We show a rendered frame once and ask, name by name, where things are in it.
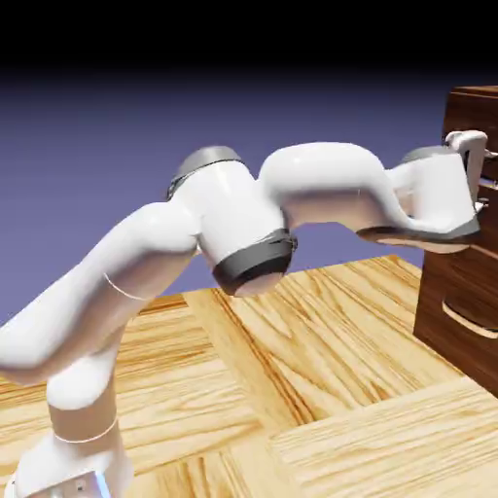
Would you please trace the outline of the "dark wood drawer front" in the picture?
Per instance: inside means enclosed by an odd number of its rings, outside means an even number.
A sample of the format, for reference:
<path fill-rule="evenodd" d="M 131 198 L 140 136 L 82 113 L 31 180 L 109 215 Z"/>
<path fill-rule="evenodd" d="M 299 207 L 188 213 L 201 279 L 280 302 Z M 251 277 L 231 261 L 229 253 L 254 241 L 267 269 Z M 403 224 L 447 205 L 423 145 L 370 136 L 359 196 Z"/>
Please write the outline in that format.
<path fill-rule="evenodd" d="M 498 258 L 476 249 L 424 259 L 413 333 L 450 364 L 498 398 L 498 339 L 460 326 L 445 301 L 464 317 L 498 329 Z"/>
<path fill-rule="evenodd" d="M 476 129 L 488 137 L 486 149 L 498 153 L 498 90 L 481 93 L 455 89 L 446 102 L 443 137 L 451 131 Z"/>
<path fill-rule="evenodd" d="M 498 254 L 498 189 L 480 186 L 479 200 L 482 199 L 487 204 L 478 214 L 480 233 L 476 244 Z"/>

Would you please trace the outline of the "dark wood cabinet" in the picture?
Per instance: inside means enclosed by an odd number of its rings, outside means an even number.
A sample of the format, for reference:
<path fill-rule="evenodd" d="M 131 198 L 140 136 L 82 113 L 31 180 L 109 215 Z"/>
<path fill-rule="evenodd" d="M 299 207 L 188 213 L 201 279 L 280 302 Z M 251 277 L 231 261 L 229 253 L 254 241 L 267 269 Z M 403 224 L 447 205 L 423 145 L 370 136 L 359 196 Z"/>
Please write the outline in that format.
<path fill-rule="evenodd" d="M 471 91 L 473 93 L 481 93 L 487 91 L 488 89 L 498 90 L 498 86 L 483 86 L 483 87 L 456 87 L 455 89 L 464 89 L 465 91 Z M 485 159 L 483 163 L 482 174 L 479 183 L 480 186 L 487 186 L 493 189 L 498 189 L 498 158 L 497 159 Z M 469 249 L 476 249 L 485 253 L 491 257 L 498 258 L 498 254 L 490 252 L 482 247 L 479 247 L 476 243 Z"/>

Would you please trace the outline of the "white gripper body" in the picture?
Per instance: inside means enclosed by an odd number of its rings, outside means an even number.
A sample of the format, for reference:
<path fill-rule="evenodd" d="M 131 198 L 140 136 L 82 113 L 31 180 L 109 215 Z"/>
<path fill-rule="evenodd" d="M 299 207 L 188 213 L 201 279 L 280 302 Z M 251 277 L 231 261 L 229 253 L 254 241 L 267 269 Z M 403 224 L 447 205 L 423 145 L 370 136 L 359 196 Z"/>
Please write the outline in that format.
<path fill-rule="evenodd" d="M 475 210 L 480 212 L 483 204 L 478 201 L 478 191 L 486 156 L 487 135 L 480 130 L 455 130 L 445 137 L 445 143 L 462 157 L 471 198 Z"/>

